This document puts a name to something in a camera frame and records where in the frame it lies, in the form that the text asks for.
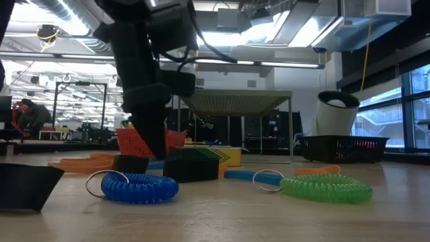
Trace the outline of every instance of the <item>wooden table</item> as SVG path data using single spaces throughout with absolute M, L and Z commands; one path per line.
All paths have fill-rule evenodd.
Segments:
M 46 165 L 88 152 L 0 157 Z M 266 164 L 247 163 L 260 159 Z M 273 164 L 287 157 L 246 155 L 237 169 L 275 169 L 291 176 L 318 162 Z M 40 214 L 0 213 L 4 242 L 423 242 L 430 237 L 430 167 L 399 163 L 342 165 L 342 173 L 372 186 L 365 204 L 326 204 L 264 194 L 251 182 L 219 179 L 181 184 L 171 202 L 118 204 L 90 196 L 88 175 L 65 174 Z M 91 182 L 97 189 L 97 180 Z

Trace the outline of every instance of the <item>black block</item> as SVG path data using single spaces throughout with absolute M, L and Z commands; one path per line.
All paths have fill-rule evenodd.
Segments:
M 219 159 L 175 159 L 164 162 L 163 175 L 178 183 L 218 179 Z
M 112 169 L 123 173 L 145 174 L 148 160 L 133 155 L 116 155 Z
M 63 173 L 55 167 L 0 164 L 0 210 L 40 212 Z

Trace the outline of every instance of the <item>black container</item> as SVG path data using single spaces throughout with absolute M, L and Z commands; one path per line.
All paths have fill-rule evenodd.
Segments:
M 219 159 L 173 159 L 164 162 L 163 176 L 179 183 L 218 179 Z
M 0 164 L 0 210 L 40 212 L 63 173 L 55 167 Z
M 326 163 L 380 162 L 389 138 L 362 136 L 301 137 L 302 155 L 310 161 Z
M 145 174 L 148 162 L 148 158 L 134 155 L 116 155 L 112 169 L 123 173 Z

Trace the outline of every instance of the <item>green mesh tabletop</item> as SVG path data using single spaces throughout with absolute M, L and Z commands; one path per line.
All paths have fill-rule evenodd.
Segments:
M 279 90 L 196 89 L 181 99 L 198 116 L 264 116 L 291 96 Z

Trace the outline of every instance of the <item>metal key ring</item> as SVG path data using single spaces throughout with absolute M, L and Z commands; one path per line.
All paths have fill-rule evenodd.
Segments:
M 266 189 L 266 188 L 263 188 L 263 187 L 261 187 L 261 186 L 257 186 L 257 185 L 255 185 L 255 178 L 256 178 L 260 173 L 263 173 L 263 172 L 272 172 L 272 173 L 276 173 L 276 174 L 278 174 L 278 175 L 282 176 L 282 178 L 285 178 L 285 177 L 284 177 L 284 175 L 282 175 L 282 173 L 280 173 L 280 172 L 278 172 L 278 171 L 270 170 L 270 169 L 264 169 L 264 170 L 258 171 L 258 172 L 256 172 L 256 173 L 254 174 L 254 176 L 253 176 L 253 184 L 254 184 L 254 186 L 255 186 L 258 190 L 260 190 L 260 191 L 262 191 L 262 192 L 265 192 L 265 193 L 269 193 L 269 194 L 272 194 L 272 193 L 276 193 L 276 192 L 280 192 L 280 191 L 282 191 L 282 188 L 272 189 L 272 190 L 271 190 L 271 189 Z
M 93 196 L 95 196 L 96 198 L 101 198 L 101 199 L 106 199 L 106 196 L 104 196 L 104 195 L 100 195 L 100 194 L 96 194 L 89 186 L 88 186 L 88 183 L 89 183 L 89 180 L 90 179 L 93 179 L 93 177 L 95 177 L 96 175 L 99 175 L 99 174 L 102 174 L 102 173 L 118 173 L 118 174 L 120 174 L 120 175 L 122 175 L 125 179 L 126 179 L 126 182 L 127 183 L 130 183 L 130 181 L 128 180 L 128 178 L 123 174 L 123 173 L 121 173 L 121 172 L 119 172 L 119 171 L 114 171 L 114 170 L 103 170 L 103 171 L 98 171 L 98 172 L 95 172 L 95 173 L 93 173 L 93 174 L 91 174 L 89 177 L 88 177 L 88 179 L 87 179 L 87 182 L 85 182 L 85 188 L 87 188 L 87 191 L 91 194 L 91 195 L 93 195 Z

